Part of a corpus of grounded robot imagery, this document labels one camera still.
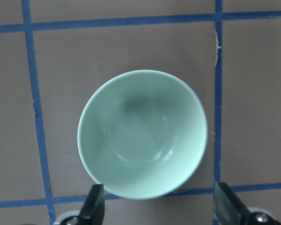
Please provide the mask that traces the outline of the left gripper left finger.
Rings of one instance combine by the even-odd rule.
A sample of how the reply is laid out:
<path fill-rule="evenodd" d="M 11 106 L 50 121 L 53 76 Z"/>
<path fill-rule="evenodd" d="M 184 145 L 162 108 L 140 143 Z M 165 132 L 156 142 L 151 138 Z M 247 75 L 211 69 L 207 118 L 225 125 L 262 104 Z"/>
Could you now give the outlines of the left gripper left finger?
<path fill-rule="evenodd" d="M 79 225 L 102 225 L 105 214 L 103 184 L 93 185 L 78 215 Z"/>

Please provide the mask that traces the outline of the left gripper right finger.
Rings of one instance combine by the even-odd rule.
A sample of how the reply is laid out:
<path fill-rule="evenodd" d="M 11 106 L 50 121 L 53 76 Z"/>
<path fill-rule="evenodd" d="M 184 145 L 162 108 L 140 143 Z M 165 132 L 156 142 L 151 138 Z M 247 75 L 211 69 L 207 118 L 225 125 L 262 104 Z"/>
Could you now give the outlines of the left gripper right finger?
<path fill-rule="evenodd" d="M 227 183 L 217 182 L 214 212 L 222 225 L 253 225 L 253 214 Z"/>

